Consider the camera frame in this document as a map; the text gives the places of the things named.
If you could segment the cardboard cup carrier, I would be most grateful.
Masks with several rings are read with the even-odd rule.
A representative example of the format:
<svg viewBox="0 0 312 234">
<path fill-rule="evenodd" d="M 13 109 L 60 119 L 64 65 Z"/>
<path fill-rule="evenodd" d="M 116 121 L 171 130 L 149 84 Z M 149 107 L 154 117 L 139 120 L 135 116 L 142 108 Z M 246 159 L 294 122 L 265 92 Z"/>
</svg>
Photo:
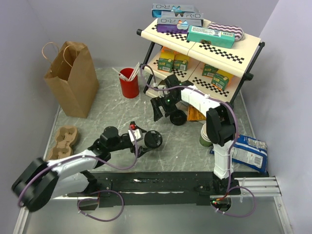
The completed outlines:
<svg viewBox="0 0 312 234">
<path fill-rule="evenodd" d="M 55 145 L 46 156 L 45 160 L 56 160 L 69 157 L 73 154 L 72 146 L 78 139 L 78 129 L 73 125 L 65 125 L 57 130 Z"/>
</svg>

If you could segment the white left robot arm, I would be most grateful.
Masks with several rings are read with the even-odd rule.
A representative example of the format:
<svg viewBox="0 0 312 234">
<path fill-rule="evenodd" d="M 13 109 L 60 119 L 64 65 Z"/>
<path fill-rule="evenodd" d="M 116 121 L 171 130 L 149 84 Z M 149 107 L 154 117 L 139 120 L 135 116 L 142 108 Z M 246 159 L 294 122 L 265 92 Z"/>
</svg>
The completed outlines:
<svg viewBox="0 0 312 234">
<path fill-rule="evenodd" d="M 89 170 L 104 164 L 112 166 L 108 161 L 115 151 L 129 149 L 138 159 L 152 149 L 149 141 L 157 135 L 132 121 L 128 131 L 122 135 L 116 127 L 106 127 L 90 147 L 76 155 L 48 161 L 40 157 L 34 159 L 11 187 L 18 198 L 18 206 L 35 212 L 61 195 L 93 195 L 97 182 Z"/>
</svg>

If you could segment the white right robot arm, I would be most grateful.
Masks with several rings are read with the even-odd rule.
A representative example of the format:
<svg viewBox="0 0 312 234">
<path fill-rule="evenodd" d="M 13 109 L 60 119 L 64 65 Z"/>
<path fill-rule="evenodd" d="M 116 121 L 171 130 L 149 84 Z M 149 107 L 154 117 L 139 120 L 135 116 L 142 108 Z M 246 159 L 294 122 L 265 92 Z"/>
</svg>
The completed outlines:
<svg viewBox="0 0 312 234">
<path fill-rule="evenodd" d="M 228 178 L 233 173 L 231 149 L 238 138 L 237 118 L 231 105 L 200 91 L 190 81 L 181 82 L 175 75 L 165 78 L 165 85 L 147 85 L 158 92 L 151 99 L 154 121 L 177 112 L 176 104 L 183 101 L 206 116 L 206 134 L 214 148 L 213 189 L 224 194 L 230 188 Z"/>
</svg>

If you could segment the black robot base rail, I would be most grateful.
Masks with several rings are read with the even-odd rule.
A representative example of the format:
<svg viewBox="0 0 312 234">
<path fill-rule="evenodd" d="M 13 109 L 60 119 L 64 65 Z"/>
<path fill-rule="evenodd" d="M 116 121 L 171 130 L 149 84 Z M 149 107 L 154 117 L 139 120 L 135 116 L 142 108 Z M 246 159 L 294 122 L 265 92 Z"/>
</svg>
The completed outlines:
<svg viewBox="0 0 312 234">
<path fill-rule="evenodd" d="M 99 208 L 134 205 L 195 204 L 210 206 L 213 197 L 240 195 L 239 179 L 267 178 L 257 172 L 234 172 L 219 179 L 212 172 L 84 172 L 86 189 L 65 183 L 67 195 L 80 200 L 95 198 Z"/>
</svg>

